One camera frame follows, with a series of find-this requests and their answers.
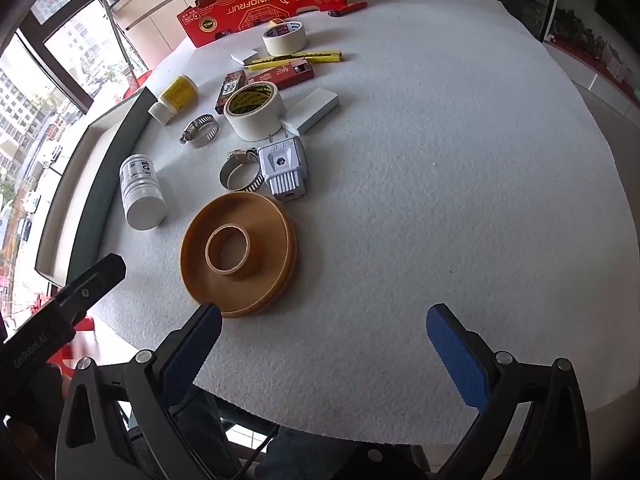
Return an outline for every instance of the tape roll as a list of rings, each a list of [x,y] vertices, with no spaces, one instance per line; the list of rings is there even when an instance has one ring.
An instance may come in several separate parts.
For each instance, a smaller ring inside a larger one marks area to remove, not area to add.
[[[305,27],[300,22],[284,22],[270,27],[262,35],[271,56],[286,56],[306,47]]]
[[[276,133],[285,113],[282,97],[273,83],[252,83],[234,92],[225,103],[225,117],[236,134],[247,142],[257,142]]]

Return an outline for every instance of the blue gripper pad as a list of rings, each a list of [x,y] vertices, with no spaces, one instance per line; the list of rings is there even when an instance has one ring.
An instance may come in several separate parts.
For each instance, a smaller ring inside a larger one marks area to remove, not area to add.
[[[199,315],[201,315],[199,322],[189,327],[191,319]],[[159,400],[165,409],[175,406],[184,399],[222,332],[222,314],[214,304],[201,305],[191,319],[182,329],[176,331],[177,335],[182,336],[180,331],[190,329],[161,376]]]
[[[466,332],[445,304],[433,305],[427,311],[427,335],[433,347],[465,404],[481,412],[490,397],[488,380],[462,331]]]

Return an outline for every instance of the red chair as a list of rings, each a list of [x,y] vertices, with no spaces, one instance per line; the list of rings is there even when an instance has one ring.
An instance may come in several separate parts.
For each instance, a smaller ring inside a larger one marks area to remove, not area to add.
[[[50,296],[38,294],[36,302],[31,306],[31,315],[33,316],[37,311],[39,311],[50,299]],[[78,323],[76,323],[74,328],[76,329],[76,332],[92,332],[95,329],[94,318],[91,316],[84,316],[80,321],[78,321]],[[67,343],[51,356],[49,363],[57,364],[63,374],[68,377],[73,377],[74,371],[65,364],[65,360],[71,360],[75,357],[82,356],[74,356],[71,344]]]

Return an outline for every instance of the window frame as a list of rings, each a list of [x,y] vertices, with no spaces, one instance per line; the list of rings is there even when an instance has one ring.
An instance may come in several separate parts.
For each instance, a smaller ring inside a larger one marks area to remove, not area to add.
[[[59,31],[66,22],[93,1],[94,0],[69,0],[44,23],[40,23],[30,9],[18,26],[17,31],[18,39],[36,64],[83,113],[88,112],[94,103],[94,99],[85,92],[73,76],[64,69],[45,46],[45,43]]]

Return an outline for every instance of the person's leg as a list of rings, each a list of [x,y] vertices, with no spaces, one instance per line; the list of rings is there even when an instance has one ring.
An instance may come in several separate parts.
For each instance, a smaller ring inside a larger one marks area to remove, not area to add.
[[[257,480],[330,480],[361,442],[281,428],[255,469]]]
[[[240,461],[229,451],[228,439],[222,430],[212,394],[192,385],[184,400],[169,408],[169,413],[180,434],[214,476],[232,478],[240,470]],[[129,436],[144,471],[153,478],[163,480],[140,428],[129,430]]]

